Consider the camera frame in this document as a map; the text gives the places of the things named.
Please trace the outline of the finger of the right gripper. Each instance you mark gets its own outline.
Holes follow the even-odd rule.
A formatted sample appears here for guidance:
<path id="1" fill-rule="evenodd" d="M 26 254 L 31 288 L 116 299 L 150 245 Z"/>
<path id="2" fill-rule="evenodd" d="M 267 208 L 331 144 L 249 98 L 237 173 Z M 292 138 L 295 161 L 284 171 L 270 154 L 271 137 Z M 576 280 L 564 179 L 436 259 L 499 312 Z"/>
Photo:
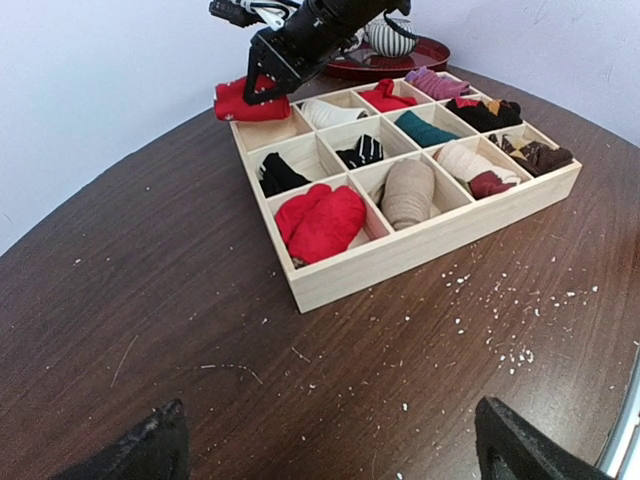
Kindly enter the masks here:
<path id="1" fill-rule="evenodd" d="M 256 42 L 249 51 L 243 99 L 258 105 L 294 93 L 300 87 L 299 62 L 280 45 Z"/>
<path id="2" fill-rule="evenodd" d="M 246 28 L 250 25 L 250 13 L 244 7 L 230 0 L 210 1 L 209 13 L 240 28 Z"/>

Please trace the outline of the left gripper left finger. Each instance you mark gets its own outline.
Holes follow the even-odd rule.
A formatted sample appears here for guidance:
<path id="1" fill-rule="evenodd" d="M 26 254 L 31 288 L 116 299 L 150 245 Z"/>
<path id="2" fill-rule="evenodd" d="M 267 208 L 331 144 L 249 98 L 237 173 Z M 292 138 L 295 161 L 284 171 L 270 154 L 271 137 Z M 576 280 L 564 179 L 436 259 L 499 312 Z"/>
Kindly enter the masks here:
<path id="1" fill-rule="evenodd" d="M 53 475 L 55 479 L 188 479 L 190 437 L 184 404 L 156 408 L 93 456 Z"/>

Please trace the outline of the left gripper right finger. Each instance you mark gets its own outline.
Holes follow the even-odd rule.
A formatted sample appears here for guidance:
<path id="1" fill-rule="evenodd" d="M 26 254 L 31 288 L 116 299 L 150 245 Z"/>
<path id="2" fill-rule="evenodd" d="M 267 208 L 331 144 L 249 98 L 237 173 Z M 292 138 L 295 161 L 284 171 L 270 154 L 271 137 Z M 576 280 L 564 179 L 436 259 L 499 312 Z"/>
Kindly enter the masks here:
<path id="1" fill-rule="evenodd" d="M 475 409 L 480 478 L 571 480 L 609 476 L 535 428 L 503 401 L 483 397 Z"/>

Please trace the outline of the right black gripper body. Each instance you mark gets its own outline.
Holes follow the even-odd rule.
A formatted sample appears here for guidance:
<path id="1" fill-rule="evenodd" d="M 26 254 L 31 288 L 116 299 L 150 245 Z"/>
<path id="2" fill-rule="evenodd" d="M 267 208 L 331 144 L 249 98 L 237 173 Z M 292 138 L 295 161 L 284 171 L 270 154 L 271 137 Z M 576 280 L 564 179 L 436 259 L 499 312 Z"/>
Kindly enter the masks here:
<path id="1" fill-rule="evenodd" d="M 320 73 L 340 50 L 345 40 L 380 14 L 411 11 L 409 1 L 304 1 L 274 31 L 267 27 L 255 33 L 256 42 L 280 45 L 295 54 L 299 62 L 300 83 Z"/>

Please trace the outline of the red sock with striped cuff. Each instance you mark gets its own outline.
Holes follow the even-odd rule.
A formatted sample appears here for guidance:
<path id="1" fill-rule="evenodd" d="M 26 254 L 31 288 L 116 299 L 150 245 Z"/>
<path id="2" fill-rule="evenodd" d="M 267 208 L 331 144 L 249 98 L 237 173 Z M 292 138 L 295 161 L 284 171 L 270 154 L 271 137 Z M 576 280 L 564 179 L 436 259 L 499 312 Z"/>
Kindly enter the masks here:
<path id="1" fill-rule="evenodd" d="M 291 105 L 286 96 L 248 104 L 244 99 L 246 83 L 247 77 L 241 77 L 215 86 L 214 112 L 219 120 L 263 122 L 284 120 L 291 115 Z"/>

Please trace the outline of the purple sock with orange cuff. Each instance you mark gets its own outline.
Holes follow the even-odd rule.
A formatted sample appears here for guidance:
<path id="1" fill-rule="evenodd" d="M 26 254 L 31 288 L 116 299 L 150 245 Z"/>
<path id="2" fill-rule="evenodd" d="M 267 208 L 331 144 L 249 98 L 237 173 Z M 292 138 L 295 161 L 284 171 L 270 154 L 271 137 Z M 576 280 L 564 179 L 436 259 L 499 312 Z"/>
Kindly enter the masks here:
<path id="1" fill-rule="evenodd" d="M 426 67 L 410 71 L 405 81 L 434 100 L 447 100 L 471 92 L 468 82 L 450 79 Z"/>

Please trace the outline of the wooden compartment organizer box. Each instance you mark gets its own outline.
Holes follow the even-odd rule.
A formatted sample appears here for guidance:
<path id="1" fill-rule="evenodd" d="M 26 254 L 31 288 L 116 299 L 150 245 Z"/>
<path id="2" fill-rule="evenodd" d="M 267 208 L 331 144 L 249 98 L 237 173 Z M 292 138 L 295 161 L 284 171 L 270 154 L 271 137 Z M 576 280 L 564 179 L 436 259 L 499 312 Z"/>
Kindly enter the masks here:
<path id="1" fill-rule="evenodd" d="M 580 173 L 519 107 L 402 78 L 232 122 L 301 312 L 425 264 L 563 199 Z"/>

